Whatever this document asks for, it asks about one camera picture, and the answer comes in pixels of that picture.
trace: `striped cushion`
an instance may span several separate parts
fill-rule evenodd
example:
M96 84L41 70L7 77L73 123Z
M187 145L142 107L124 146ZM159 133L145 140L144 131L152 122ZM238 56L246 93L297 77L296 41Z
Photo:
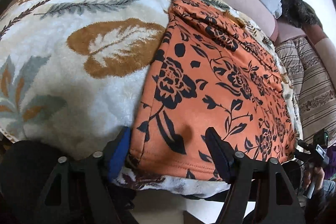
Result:
M303 137L325 128L329 143L336 140L336 96L329 75L315 50L305 37L288 40L276 47L287 69L298 100Z

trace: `black flower print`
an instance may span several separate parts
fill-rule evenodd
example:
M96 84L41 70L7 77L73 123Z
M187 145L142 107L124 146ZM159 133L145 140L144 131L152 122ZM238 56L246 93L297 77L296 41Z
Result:
M162 64L157 82L155 99L170 109L175 109L182 98L196 98L196 84L183 73L181 64L167 57Z
M246 50L253 53L254 56L261 57L263 55L263 53L260 50L260 47L257 47L255 44L246 43L245 46L246 46Z
M263 82L263 77L258 76L255 71L250 74L250 77L251 77L252 82L255 83L255 85L257 86L260 95L264 96L265 95L265 86L264 86L264 82Z
M183 3L191 5L193 7L199 7L200 5L196 2L194 2L193 0L182 0Z
M241 74L240 70L233 65L233 72L231 72L227 79L231 82L232 86L235 88L240 88L241 93L245 99L250 99L252 96L252 91L247 83L245 77Z
M226 35L221 30L215 29L212 26L207 26L205 31L218 46L226 48L232 52L235 52L236 49L238 49L238 40Z
M260 144L259 149L262 153L262 160L266 161L267 156L271 154L272 152L272 131L263 128L262 129L262 135L260 135Z
M283 143L284 135L286 133L285 125L281 122L281 120L279 118L275 118L275 122L276 122L276 125L277 125L278 136L280 138L281 143Z

